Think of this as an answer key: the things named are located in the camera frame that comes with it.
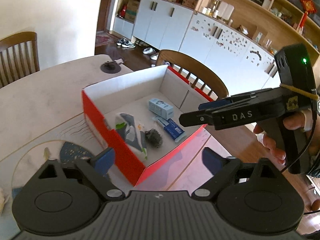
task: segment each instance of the wooden chair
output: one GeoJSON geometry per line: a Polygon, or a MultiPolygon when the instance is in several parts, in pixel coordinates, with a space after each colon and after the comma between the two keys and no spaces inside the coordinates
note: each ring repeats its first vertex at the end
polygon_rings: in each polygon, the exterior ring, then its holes
{"type": "Polygon", "coordinates": [[[37,71],[35,32],[17,33],[0,41],[0,88],[37,71]]]}
{"type": "Polygon", "coordinates": [[[190,84],[192,88],[195,88],[198,84],[199,88],[208,96],[214,92],[219,99],[225,98],[229,95],[228,89],[222,80],[213,71],[194,58],[191,58],[188,55],[178,51],[164,49],[159,52],[156,65],[162,65],[163,61],[170,62],[172,67],[174,64],[179,66],[180,69],[178,72],[180,74],[183,74],[183,69],[187,70],[188,74],[186,74],[186,78],[189,81],[192,79],[192,84],[190,84]],[[201,80],[204,84],[201,85],[198,82],[199,80],[201,80]]]}

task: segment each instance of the open box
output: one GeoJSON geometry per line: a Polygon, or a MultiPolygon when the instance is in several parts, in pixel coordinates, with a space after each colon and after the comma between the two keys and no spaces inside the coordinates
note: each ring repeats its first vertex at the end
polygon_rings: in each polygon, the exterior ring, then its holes
{"type": "Polygon", "coordinates": [[[82,90],[82,99],[89,127],[104,148],[114,148],[116,166],[134,186],[170,160],[201,130],[201,126],[182,127],[179,123],[180,115],[196,111],[199,104],[212,101],[198,88],[192,89],[187,79],[167,65],[90,85],[82,90]],[[148,101],[152,98],[159,98],[173,106],[172,119],[186,132],[186,136],[178,143],[163,132],[162,127],[155,126],[152,118],[156,114],[148,109],[148,101]],[[118,113],[133,115],[146,130],[155,128],[161,133],[163,144],[159,148],[147,144],[146,161],[141,162],[114,129],[118,113]]]}

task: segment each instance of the white wall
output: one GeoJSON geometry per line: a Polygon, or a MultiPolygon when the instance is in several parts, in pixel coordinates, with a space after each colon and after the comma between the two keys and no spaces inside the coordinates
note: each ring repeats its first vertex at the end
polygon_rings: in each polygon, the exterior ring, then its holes
{"type": "Polygon", "coordinates": [[[0,0],[0,40],[38,34],[40,69],[94,55],[100,0],[0,0]]]}

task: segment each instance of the rug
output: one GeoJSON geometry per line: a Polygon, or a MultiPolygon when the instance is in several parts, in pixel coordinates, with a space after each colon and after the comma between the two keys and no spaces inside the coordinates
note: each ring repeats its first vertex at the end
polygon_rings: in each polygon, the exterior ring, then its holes
{"type": "Polygon", "coordinates": [[[118,40],[117,37],[109,33],[97,33],[96,34],[96,47],[115,43],[118,40]]]}

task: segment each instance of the rubber band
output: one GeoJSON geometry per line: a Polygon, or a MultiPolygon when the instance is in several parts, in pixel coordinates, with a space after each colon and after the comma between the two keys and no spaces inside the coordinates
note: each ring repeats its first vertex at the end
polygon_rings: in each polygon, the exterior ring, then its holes
{"type": "Polygon", "coordinates": [[[302,89],[299,89],[299,88],[296,88],[296,87],[293,87],[293,86],[288,86],[288,85],[285,85],[285,84],[280,84],[280,87],[283,87],[283,88],[287,88],[293,92],[296,92],[298,94],[301,94],[307,98],[311,98],[312,100],[316,100],[318,101],[319,100],[319,96],[317,94],[312,94],[312,93],[309,93],[307,91],[304,91],[302,89]]]}

